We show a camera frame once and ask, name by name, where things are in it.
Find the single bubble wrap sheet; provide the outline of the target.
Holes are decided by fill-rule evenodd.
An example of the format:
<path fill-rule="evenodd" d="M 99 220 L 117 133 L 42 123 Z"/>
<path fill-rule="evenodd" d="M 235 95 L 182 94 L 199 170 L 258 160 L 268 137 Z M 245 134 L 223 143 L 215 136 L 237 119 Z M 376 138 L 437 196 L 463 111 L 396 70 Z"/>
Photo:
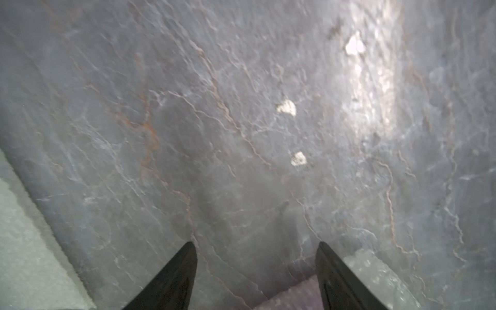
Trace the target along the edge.
<path fill-rule="evenodd" d="M 399 276 L 371 250 L 358 250 L 344 258 L 344 263 L 388 309 L 422 308 Z M 317 277 L 312 276 L 256 308 L 323 309 Z"/>

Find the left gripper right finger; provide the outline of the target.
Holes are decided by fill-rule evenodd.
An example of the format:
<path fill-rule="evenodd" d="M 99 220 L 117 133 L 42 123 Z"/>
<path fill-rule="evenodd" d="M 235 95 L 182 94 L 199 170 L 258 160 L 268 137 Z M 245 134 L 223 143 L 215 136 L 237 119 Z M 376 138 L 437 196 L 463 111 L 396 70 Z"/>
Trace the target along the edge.
<path fill-rule="evenodd" d="M 325 310 L 387 310 L 325 242 L 319 243 L 315 265 Z"/>

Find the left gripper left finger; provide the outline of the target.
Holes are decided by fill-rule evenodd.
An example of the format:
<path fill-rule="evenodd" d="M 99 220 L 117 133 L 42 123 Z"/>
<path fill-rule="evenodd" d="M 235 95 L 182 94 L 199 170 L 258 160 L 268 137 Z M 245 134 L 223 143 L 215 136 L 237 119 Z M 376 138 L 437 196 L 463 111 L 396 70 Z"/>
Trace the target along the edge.
<path fill-rule="evenodd" d="M 195 282 L 198 256 L 187 242 L 124 310 L 187 310 Z"/>

